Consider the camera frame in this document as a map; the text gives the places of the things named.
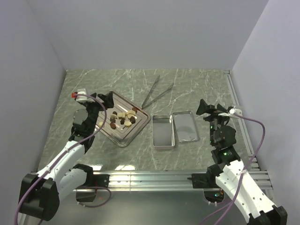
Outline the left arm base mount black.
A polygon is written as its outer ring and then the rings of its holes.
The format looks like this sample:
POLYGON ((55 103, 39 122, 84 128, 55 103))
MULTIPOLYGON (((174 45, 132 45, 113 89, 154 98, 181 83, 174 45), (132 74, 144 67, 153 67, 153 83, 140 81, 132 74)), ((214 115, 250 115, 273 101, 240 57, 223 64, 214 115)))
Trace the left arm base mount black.
POLYGON ((76 201, 78 205, 85 208, 97 208, 108 203, 112 197, 112 192, 108 188, 110 175, 108 174, 95 174, 91 166, 76 164, 67 175, 71 175, 71 181, 67 184, 73 185, 74 189, 93 189, 90 196, 76 195, 76 201), (108 198, 98 205, 87 205, 85 203, 91 203, 96 199, 98 190, 105 190, 108 192, 108 198))

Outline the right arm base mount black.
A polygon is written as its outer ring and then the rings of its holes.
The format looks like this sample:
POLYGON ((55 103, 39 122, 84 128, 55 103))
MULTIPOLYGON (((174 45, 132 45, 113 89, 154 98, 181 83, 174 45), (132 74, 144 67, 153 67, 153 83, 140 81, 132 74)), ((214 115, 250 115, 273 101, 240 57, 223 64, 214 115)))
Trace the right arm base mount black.
POLYGON ((208 204, 221 204, 225 198, 223 190, 206 173, 193 173, 187 178, 193 189, 204 189, 204 199, 208 204))

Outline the steel tongs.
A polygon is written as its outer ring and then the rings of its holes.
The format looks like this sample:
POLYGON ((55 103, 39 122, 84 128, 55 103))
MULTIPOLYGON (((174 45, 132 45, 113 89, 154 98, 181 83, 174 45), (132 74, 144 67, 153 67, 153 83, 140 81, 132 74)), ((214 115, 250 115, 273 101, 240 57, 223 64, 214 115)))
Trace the steel tongs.
POLYGON ((174 87, 174 82, 170 84, 170 86, 168 88, 166 88, 164 91, 159 91, 159 89, 157 88, 157 85, 159 83, 160 80, 160 75, 158 75, 152 85, 152 87, 150 88, 144 102, 142 103, 141 108, 142 109, 146 109, 147 107, 149 107, 150 105, 152 105, 153 103, 157 102, 160 98, 162 98, 166 93, 168 93, 170 90, 173 89, 174 87))

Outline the white round chocolate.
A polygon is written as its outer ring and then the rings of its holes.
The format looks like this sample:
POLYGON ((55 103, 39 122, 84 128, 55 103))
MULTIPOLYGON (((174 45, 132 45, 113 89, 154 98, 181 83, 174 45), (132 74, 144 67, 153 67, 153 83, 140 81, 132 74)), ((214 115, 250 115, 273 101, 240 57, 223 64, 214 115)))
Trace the white round chocolate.
POLYGON ((125 121, 124 125, 125 125, 126 127, 129 127, 129 126, 131 126, 131 122, 130 122, 130 121, 125 121))

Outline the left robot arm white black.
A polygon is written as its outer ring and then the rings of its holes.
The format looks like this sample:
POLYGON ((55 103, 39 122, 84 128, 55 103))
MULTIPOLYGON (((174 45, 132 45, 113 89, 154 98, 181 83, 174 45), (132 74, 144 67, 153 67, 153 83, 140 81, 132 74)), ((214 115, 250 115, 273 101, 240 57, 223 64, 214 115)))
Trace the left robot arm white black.
POLYGON ((71 135, 62 151, 36 174, 27 174, 22 182, 15 215, 26 214, 41 221, 49 221, 60 203, 77 187, 90 188, 94 184, 93 168, 76 164, 93 144, 95 135, 104 127, 98 123, 100 112, 114 107, 113 93, 93 93, 79 89, 72 98, 84 108, 73 115, 71 135))

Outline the brown oval chocolate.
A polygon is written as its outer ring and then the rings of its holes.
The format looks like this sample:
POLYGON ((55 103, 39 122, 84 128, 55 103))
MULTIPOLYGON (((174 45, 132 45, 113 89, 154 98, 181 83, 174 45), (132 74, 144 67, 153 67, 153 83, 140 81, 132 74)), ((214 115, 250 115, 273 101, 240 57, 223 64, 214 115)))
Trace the brown oval chocolate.
POLYGON ((116 125, 114 123, 110 123, 111 129, 116 129, 116 125))

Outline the white square chocolate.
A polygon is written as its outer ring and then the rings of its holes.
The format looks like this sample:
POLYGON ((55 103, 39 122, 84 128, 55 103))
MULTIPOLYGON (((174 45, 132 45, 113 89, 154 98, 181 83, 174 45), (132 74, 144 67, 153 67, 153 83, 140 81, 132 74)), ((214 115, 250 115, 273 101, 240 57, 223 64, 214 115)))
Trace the white square chocolate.
POLYGON ((126 117, 126 113, 125 112, 119 112, 117 115, 118 115, 119 119, 126 117))

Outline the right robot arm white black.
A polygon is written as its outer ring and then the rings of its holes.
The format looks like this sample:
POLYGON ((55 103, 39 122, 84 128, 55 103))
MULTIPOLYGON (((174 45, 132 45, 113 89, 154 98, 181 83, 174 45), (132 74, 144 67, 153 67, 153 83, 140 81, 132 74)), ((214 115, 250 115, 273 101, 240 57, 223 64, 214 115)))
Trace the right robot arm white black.
POLYGON ((207 169, 206 181, 211 187, 221 188, 231 199, 221 208, 224 212, 215 224, 220 224, 232 206, 236 206, 248 225, 285 225, 288 215, 284 207, 269 199, 247 171, 256 155, 244 164, 234 148, 236 130, 228 122, 231 118, 243 119, 241 109, 209 105, 201 99, 196 114, 205 113, 215 162, 207 169))

